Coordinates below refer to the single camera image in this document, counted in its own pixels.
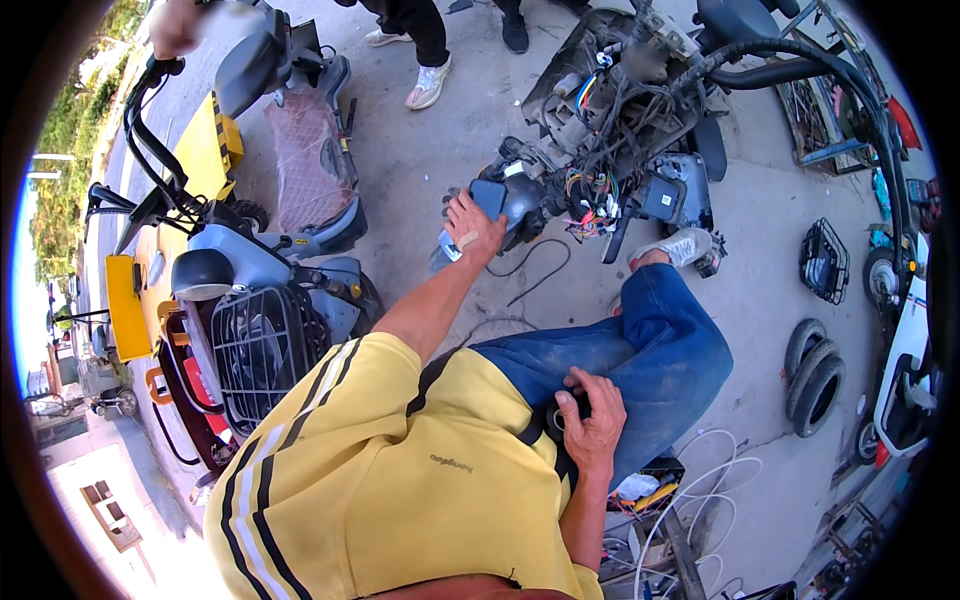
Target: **stacked tires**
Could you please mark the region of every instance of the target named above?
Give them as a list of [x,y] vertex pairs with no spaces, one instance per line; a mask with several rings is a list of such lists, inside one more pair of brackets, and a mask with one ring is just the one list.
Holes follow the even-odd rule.
[[809,438],[827,422],[827,416],[843,390],[847,368],[837,345],[827,337],[824,324],[805,319],[790,336],[783,370],[790,384],[786,417],[793,431]]

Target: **white sneaker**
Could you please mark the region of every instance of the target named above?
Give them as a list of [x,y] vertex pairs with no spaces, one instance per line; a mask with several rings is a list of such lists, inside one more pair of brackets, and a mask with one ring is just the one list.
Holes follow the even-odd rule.
[[630,271],[636,271],[636,262],[651,250],[660,250],[670,256],[670,264],[676,268],[684,267],[700,258],[713,246],[713,236],[706,229],[683,228],[665,240],[640,246],[627,256]]
[[363,40],[374,48],[377,46],[385,46],[392,41],[413,41],[410,34],[403,34],[402,36],[398,34],[384,34],[380,29],[366,34],[363,36]]
[[446,60],[443,66],[421,66],[417,76],[417,85],[407,96],[406,105],[410,110],[420,110],[432,106],[440,98],[440,91],[444,88],[444,79],[453,66],[453,57]]

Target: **yellow t-shirt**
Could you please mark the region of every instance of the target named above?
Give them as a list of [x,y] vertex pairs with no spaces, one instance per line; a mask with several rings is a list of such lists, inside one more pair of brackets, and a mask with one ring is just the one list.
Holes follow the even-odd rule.
[[420,358],[373,333],[333,348],[220,477],[204,537],[237,597],[355,598],[486,573],[602,598],[570,562],[569,486],[531,410],[491,362],[450,357],[410,418]]

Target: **black shoe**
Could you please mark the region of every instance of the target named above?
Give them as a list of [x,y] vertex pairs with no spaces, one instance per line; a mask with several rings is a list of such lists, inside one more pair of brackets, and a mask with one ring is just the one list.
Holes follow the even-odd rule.
[[562,6],[577,18],[583,18],[585,14],[593,10],[593,7],[583,0],[547,0],[550,4]]
[[514,54],[523,54],[530,47],[530,37],[527,35],[527,24],[523,15],[503,17],[503,41]]

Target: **hand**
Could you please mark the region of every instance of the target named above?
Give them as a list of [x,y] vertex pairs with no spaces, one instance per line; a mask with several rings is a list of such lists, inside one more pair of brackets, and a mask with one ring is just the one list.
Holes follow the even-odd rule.
[[577,401],[570,392],[554,394],[564,416],[564,446],[582,475],[613,478],[613,451],[620,440],[627,411],[620,390],[607,377],[591,375],[583,369],[570,368],[564,385],[574,393],[586,392],[590,416],[580,419]]
[[499,252],[503,236],[507,234],[507,215],[501,214],[496,221],[491,221],[470,197],[469,191],[463,188],[460,194],[450,199],[446,217],[444,229],[464,254],[461,260],[465,258],[482,267]]
[[193,0],[168,0],[156,9],[150,24],[150,41],[158,60],[175,59],[196,50],[201,40],[200,10]]

